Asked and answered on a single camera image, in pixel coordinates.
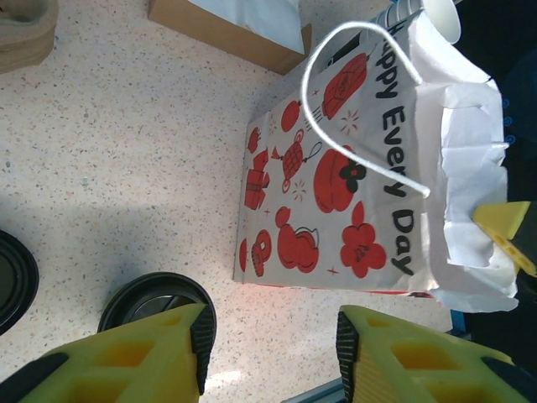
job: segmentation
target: white speckled surface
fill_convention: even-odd
[[[387,5],[301,9],[319,39]],[[0,379],[93,334],[111,292],[155,270],[192,277],[216,303],[202,401],[274,402],[335,379],[341,304],[448,329],[430,300],[232,282],[246,124],[296,88],[300,70],[276,76],[150,23],[146,7],[64,1],[50,57],[0,76],[0,228],[41,274],[29,312],[0,337]]]

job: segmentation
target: paper cup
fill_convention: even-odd
[[[461,38],[461,21],[452,0],[399,0],[371,21],[389,28],[421,9],[450,44]]]

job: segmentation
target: brown cardboard box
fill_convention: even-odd
[[[229,23],[188,0],[151,0],[149,20],[282,75],[308,57],[311,48],[311,24],[302,29],[305,50],[302,55]]]

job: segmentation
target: paper bag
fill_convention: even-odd
[[[248,126],[234,278],[512,309],[513,264],[470,218],[478,204],[506,200],[498,89],[424,13],[389,32],[420,85],[373,34],[311,81],[307,101],[338,144],[429,197],[328,147],[295,93]]]

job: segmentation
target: bag handle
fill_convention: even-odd
[[[371,31],[376,32],[377,34],[381,34],[384,37],[384,39],[386,39],[386,42],[388,42],[389,45],[392,47],[395,54],[401,59],[401,61],[403,62],[404,68],[407,70],[407,72],[410,75],[410,78],[412,78],[415,84],[418,86],[423,82],[423,78],[421,78],[420,73],[412,65],[412,62],[410,61],[409,57],[403,52],[399,44],[395,41],[395,39],[389,34],[389,32],[386,29],[382,28],[379,25],[367,23],[364,21],[349,21],[347,23],[343,23],[339,25],[338,27],[335,27],[315,48],[313,54],[311,54],[308,60],[308,63],[305,67],[304,75],[302,76],[302,82],[300,85],[300,98],[302,101],[302,106],[304,107],[305,118],[308,120],[313,130],[317,133],[319,137],[321,137],[321,139],[325,143],[327,143],[330,147],[332,147],[336,151],[345,155],[348,159],[353,160],[370,170],[374,170],[378,172],[380,175],[384,175],[389,179],[393,179],[394,181],[398,181],[402,183],[403,185],[411,187],[412,189],[420,192],[424,198],[428,197],[430,194],[429,187],[422,185],[417,181],[413,181],[412,179],[404,175],[393,172],[392,170],[387,170],[386,168],[383,168],[382,166],[377,165],[369,160],[366,160],[360,157],[359,155],[354,154],[352,151],[341,147],[321,128],[321,126],[319,126],[319,124],[315,121],[313,117],[313,112],[311,111],[310,104],[308,103],[308,84],[310,82],[310,76],[311,76],[311,71],[313,69],[313,64],[319,57],[319,54],[321,53],[323,48],[328,44],[328,42],[332,40],[332,38],[334,38],[341,31],[344,31],[346,29],[355,29],[355,28],[369,29]]]

